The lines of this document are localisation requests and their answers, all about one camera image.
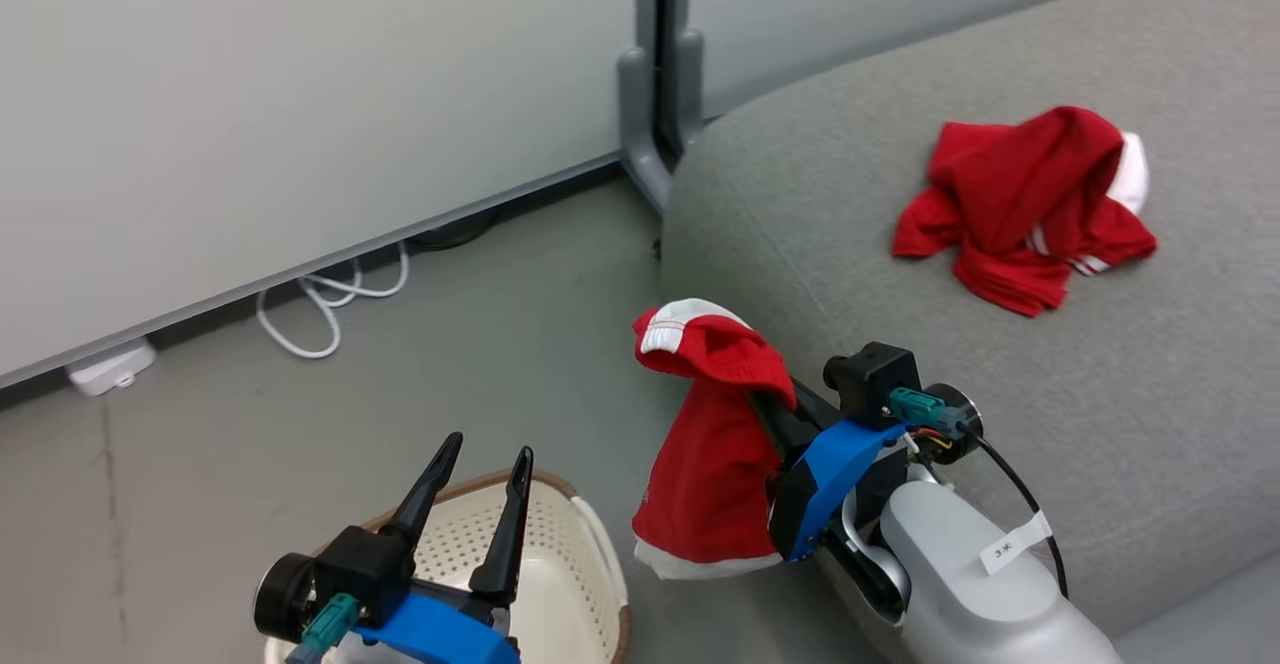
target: white label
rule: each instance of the white label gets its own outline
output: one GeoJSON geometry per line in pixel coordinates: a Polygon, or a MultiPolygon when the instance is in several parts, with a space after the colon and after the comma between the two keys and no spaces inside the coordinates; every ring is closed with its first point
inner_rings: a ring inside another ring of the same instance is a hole
{"type": "Polygon", "coordinates": [[[996,544],[983,549],[980,555],[982,565],[987,568],[988,574],[995,574],[1012,562],[1015,557],[1025,551],[1028,546],[1044,541],[1052,532],[1048,528],[1048,519],[1044,518],[1044,512],[1037,512],[1030,522],[1024,523],[1002,536],[996,544]]]}

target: gray floor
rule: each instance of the gray floor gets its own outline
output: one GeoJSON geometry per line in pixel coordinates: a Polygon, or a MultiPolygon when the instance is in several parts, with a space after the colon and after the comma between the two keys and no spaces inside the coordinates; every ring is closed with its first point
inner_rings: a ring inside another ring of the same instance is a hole
{"type": "MultiPolygon", "coordinates": [[[[631,562],[630,517],[685,390],[631,357],[632,319],[659,303],[657,232],[614,182],[415,257],[401,294],[342,310],[332,360],[293,358],[246,321],[99,399],[4,391],[0,661],[260,661],[265,568],[394,505],[461,430],[456,481],[529,444],[600,513],[631,591],[630,661],[881,663],[813,568],[685,583],[631,562]]],[[[274,319],[321,344],[302,301],[274,319]]],[[[1272,560],[1116,645],[1134,663],[1261,663],[1267,642],[1238,632],[1277,608],[1272,560]]]]}

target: gray bracket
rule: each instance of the gray bracket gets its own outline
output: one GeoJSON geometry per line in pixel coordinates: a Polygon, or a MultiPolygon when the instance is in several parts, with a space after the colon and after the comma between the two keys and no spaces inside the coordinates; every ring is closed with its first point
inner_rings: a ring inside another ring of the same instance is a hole
{"type": "Polygon", "coordinates": [[[689,0],[666,0],[658,123],[662,134],[684,154],[703,130],[703,32],[689,27],[689,0]]]}
{"type": "Polygon", "coordinates": [[[671,198],[671,171],[653,139],[653,61],[632,46],[618,58],[618,109],[622,122],[622,168],[658,212],[671,198]]]}
{"type": "Polygon", "coordinates": [[[653,50],[658,45],[658,0],[636,0],[636,45],[618,58],[618,132],[622,168],[658,212],[671,198],[671,171],[654,141],[653,50]]]}

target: sofa cushion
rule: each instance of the sofa cushion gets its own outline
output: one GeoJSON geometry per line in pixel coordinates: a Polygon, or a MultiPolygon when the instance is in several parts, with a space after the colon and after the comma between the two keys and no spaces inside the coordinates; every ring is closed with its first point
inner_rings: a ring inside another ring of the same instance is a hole
{"type": "MultiPolygon", "coordinates": [[[[915,351],[1037,494],[1075,604],[1125,629],[1280,540],[1277,3],[1060,0],[758,99],[680,164],[667,296],[740,313],[815,389],[832,354],[915,351]],[[954,251],[890,257],[942,122],[1060,104],[1142,136],[1152,260],[1024,319],[965,290],[954,251]]],[[[945,473],[1028,518],[986,455],[945,473]]]]}

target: red cloth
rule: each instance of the red cloth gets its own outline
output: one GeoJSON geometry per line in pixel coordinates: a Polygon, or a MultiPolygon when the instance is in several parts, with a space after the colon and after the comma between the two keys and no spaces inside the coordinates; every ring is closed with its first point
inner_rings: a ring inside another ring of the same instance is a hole
{"type": "Polygon", "coordinates": [[[947,122],[929,162],[932,187],[904,210],[895,257],[960,244],[952,271],[969,290],[1034,317],[1066,296],[1071,264],[1147,258],[1156,237],[1107,196],[1124,138],[1098,114],[1056,107],[1020,125],[947,122]],[[1028,246],[1042,235],[1043,251],[1028,246]]]}
{"type": "Polygon", "coordinates": [[[746,394],[795,408],[782,354],[741,319],[703,299],[636,319],[636,360],[692,377],[631,526],[636,558],[659,577],[740,574],[781,562],[768,536],[765,478],[781,467],[746,394]]]}

